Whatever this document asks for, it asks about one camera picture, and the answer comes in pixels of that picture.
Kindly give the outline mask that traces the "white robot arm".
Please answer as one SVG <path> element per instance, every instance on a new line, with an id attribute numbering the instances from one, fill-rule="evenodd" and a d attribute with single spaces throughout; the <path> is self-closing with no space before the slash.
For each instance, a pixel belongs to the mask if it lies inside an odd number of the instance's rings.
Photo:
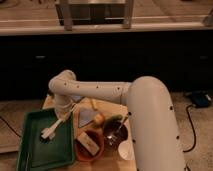
<path id="1" fill-rule="evenodd" d="M 48 87 L 58 116 L 71 106 L 73 95 L 126 106 L 136 171 L 187 170 L 173 102 L 159 79 L 142 76 L 132 82 L 86 82 L 64 70 Z"/>

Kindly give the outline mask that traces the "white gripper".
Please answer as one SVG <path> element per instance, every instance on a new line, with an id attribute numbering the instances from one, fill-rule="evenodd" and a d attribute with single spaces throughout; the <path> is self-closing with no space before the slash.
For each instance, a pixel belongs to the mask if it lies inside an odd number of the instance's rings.
<path id="1" fill-rule="evenodd" d="M 73 107 L 75 106 L 74 102 L 70 102 L 66 105 L 55 105 L 54 111 L 58 119 L 67 120 L 72 112 Z"/>

